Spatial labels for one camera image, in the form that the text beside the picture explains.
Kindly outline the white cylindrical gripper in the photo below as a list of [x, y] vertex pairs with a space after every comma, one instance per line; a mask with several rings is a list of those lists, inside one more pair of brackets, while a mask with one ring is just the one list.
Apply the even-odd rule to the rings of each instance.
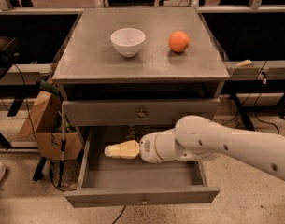
[[141, 158], [149, 163], [175, 161], [178, 157], [173, 129], [146, 134], [139, 144], [136, 140], [131, 140], [106, 146], [105, 155], [111, 158], [134, 159], [139, 154], [139, 147]]

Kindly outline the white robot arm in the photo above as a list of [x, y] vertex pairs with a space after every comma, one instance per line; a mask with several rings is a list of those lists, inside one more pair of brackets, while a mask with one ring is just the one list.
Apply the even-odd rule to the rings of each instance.
[[218, 154], [285, 181], [284, 135], [233, 129], [200, 116], [186, 116], [172, 129], [105, 148], [108, 157], [140, 157], [148, 163], [208, 161]]

